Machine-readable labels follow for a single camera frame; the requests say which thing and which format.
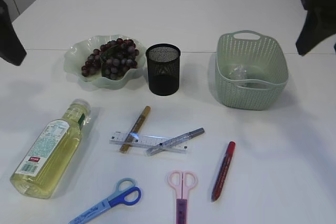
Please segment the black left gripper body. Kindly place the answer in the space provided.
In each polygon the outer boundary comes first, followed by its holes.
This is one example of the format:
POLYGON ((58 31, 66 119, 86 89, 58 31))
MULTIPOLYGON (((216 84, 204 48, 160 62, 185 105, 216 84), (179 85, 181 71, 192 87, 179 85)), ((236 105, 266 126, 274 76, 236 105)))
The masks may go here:
POLYGON ((0 52, 2 59, 15 66, 20 66, 27 55, 13 29, 8 6, 3 0, 1 0, 0 17, 0 52))

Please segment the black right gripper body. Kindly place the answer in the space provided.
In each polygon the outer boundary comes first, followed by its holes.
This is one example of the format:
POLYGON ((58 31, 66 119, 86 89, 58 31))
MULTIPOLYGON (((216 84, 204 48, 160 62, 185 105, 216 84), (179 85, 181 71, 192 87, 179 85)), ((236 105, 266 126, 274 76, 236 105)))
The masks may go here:
POLYGON ((301 0, 301 3, 307 15, 296 48, 304 56, 335 35, 335 0, 301 0))

